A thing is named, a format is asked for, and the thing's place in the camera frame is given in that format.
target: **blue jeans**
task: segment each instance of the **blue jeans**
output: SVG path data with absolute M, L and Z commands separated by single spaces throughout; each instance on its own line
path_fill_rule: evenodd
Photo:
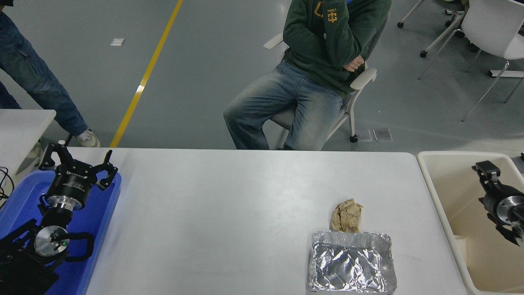
M 88 128 L 65 88 L 5 13 L 0 13 L 0 69 L 43 109 L 55 110 L 64 130 L 77 136 Z M 0 108 L 21 109 L 1 82 Z
M 264 122 L 291 106 L 297 108 L 284 149 L 321 150 L 338 119 L 342 97 L 285 62 L 248 86 L 224 111 L 236 148 L 268 150 Z

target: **standing person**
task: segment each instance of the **standing person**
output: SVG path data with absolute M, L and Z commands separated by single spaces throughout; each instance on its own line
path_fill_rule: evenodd
M 292 0 L 283 62 L 224 111 L 236 148 L 269 149 L 264 122 L 296 106 L 284 149 L 321 150 L 390 6 L 391 0 Z
M 31 43 L 2 12 L 13 0 L 0 0 L 0 69 L 10 75 L 43 109 L 55 110 L 55 120 L 82 146 L 99 147 L 98 137 L 88 128 L 69 94 Z M 0 82 L 0 108 L 21 109 Z

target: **blue tray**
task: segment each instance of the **blue tray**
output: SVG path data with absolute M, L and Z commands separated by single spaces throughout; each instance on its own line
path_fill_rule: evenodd
M 102 171 L 98 179 L 107 177 Z M 37 207 L 39 197 L 47 192 L 54 179 L 54 171 L 33 171 L 26 175 L 11 193 L 0 210 L 0 238 L 5 237 L 15 228 L 34 218 L 40 224 L 42 215 Z M 60 276 L 58 281 L 46 292 L 46 295 L 83 295 L 87 291 L 100 246 L 104 240 L 109 221 L 120 194 L 122 177 L 116 174 L 111 185 L 101 191 L 93 186 L 85 208 L 73 211 L 73 219 L 67 226 L 69 233 L 91 233 L 94 238 L 93 255 L 82 262 L 63 262 L 55 272 Z M 85 253 L 85 240 L 71 240 L 68 246 L 70 256 Z

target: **white chair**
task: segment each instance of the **white chair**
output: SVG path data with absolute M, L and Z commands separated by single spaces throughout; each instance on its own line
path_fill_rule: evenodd
M 418 1 L 415 6 L 408 12 L 408 14 L 397 23 L 397 27 L 403 28 L 404 22 L 413 14 L 417 8 L 424 2 L 424 0 Z M 451 20 L 448 20 L 446 22 L 447 29 L 438 36 L 435 41 L 433 41 L 426 49 L 420 52 L 420 57 L 426 57 L 428 55 L 428 52 L 433 49 L 440 41 L 442 41 L 449 33 L 451 33 L 454 29 L 458 28 L 460 25 L 460 22 L 464 18 L 464 11 L 466 10 L 466 7 L 461 2 L 449 2 L 445 0 L 433 0 L 433 2 L 440 7 L 444 8 L 445 10 L 448 10 L 451 12 Z
M 446 46 L 447 42 L 458 31 L 463 31 L 470 42 L 480 48 L 472 64 L 481 51 L 504 58 L 506 62 L 503 69 L 491 86 L 484 92 L 484 95 L 482 95 L 478 102 L 470 109 L 466 116 L 464 116 L 462 121 L 465 121 L 508 68 L 509 61 L 524 58 L 524 37 L 518 34 L 523 22 L 524 4 L 522 3 L 514 0 L 470 0 L 470 8 L 462 22 L 462 29 L 453 31 L 424 71 L 422 71 L 418 79 L 422 77 L 442 48 Z M 513 89 L 504 103 L 508 102 L 518 85 Z
M 373 51 L 375 48 L 375 45 L 377 44 L 380 36 L 382 35 L 382 32 L 384 31 L 384 28 L 386 27 L 386 24 L 388 22 L 388 17 L 384 20 L 384 23 L 381 25 L 378 32 L 375 34 L 375 36 L 372 38 L 370 45 L 369 45 L 369 52 Z M 273 37 L 271 40 L 267 41 L 264 44 L 264 47 L 267 49 L 272 49 L 278 44 L 283 42 L 283 33 L 278 34 L 277 36 Z M 350 84 L 350 87 L 352 89 L 355 89 L 354 92 L 348 93 L 346 97 L 343 97 L 343 104 L 339 111 L 339 117 L 337 119 L 337 122 L 335 126 L 333 127 L 331 133 L 329 134 L 326 141 L 337 131 L 342 124 L 349 119 L 350 123 L 350 142 L 357 142 L 358 136 L 355 133 L 355 119 L 354 119 L 354 113 L 353 113 L 353 107 L 355 105 L 355 102 L 364 89 L 364 87 L 371 81 L 375 81 L 377 78 L 377 69 L 375 68 L 368 68 L 367 63 L 365 63 L 365 70 L 358 75 L 358 77 Z M 281 127 L 283 127 L 286 130 L 289 130 L 291 128 L 291 125 L 293 123 L 294 119 L 294 113 L 295 113 L 296 107 L 288 108 L 280 113 L 275 114 L 271 121 L 277 123 Z M 284 140 L 285 140 L 286 131 L 282 131 L 281 138 L 278 143 L 278 147 L 281 147 Z

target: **plastic container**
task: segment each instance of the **plastic container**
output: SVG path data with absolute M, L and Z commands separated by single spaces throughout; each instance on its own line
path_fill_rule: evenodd
M 104 178 L 107 173 L 103 171 L 97 176 L 99 179 Z M 18 183 L 0 210 L 0 237 L 6 236 L 32 218 L 37 220 L 37 224 L 40 224 L 42 215 L 37 207 L 40 203 L 39 197 L 47 192 L 53 179 L 54 171 L 34 171 Z M 117 173 L 105 191 L 93 186 L 85 208 L 73 212 L 73 219 L 67 231 L 70 233 L 90 232 L 95 238 L 93 255 L 82 262 L 63 262 L 56 269 L 60 278 L 46 292 L 46 295 L 82 295 L 87 291 L 100 246 L 120 194 L 121 182 L 122 178 Z M 85 249 L 85 240 L 72 240 L 68 247 L 70 256 L 82 255 Z
M 500 153 L 421 152 L 417 159 L 468 291 L 524 294 L 524 250 L 507 241 L 487 218 L 478 200 L 485 192 L 471 168 L 491 161 L 500 168 L 503 184 L 524 192 L 524 178 L 511 158 Z

